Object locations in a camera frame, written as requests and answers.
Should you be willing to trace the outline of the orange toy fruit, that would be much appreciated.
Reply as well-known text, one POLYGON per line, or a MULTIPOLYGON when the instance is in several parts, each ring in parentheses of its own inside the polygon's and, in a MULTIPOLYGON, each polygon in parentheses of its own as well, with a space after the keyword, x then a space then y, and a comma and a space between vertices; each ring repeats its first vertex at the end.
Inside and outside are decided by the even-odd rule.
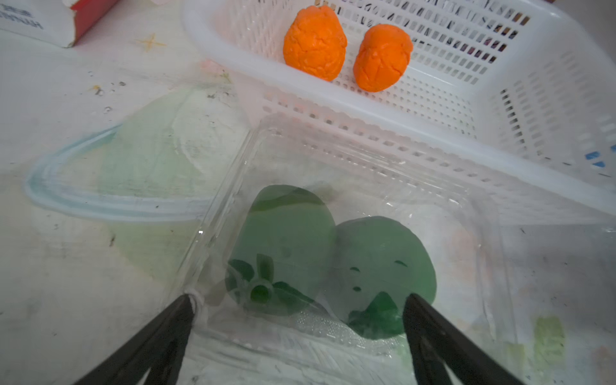
POLYGON ((412 51, 412 40, 401 28, 389 24, 373 26, 364 35, 355 59, 355 82, 367 92, 390 88, 406 72, 412 51))
POLYGON ((335 12, 328 6, 309 6, 298 12, 286 33, 286 65, 331 82, 346 58, 347 37, 335 12))

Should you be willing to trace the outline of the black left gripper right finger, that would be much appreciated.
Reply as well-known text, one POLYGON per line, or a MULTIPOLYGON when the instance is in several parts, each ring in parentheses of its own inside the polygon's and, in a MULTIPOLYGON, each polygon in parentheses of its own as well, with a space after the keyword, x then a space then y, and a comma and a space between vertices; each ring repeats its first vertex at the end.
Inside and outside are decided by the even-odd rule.
POLYGON ((450 384, 452 371, 463 384, 522 385, 420 295, 407 297, 403 324, 418 384, 450 384))

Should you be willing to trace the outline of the clear clamshell with green fruit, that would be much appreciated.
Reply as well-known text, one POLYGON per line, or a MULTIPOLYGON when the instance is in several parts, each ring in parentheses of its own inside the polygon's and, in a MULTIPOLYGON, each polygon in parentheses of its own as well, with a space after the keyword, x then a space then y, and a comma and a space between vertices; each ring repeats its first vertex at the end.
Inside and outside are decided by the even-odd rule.
POLYGON ((412 384, 411 294, 522 374, 501 227, 609 216, 540 189, 500 197, 418 152, 282 115, 248 134, 184 261, 197 383, 412 384))

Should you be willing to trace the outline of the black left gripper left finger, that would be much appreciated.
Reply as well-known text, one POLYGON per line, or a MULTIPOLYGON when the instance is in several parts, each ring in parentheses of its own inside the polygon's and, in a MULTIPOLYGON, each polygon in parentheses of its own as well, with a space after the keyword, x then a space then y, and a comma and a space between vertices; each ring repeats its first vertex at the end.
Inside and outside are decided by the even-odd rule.
POLYGON ((191 296, 179 296, 77 383, 177 383, 194 319, 191 296))

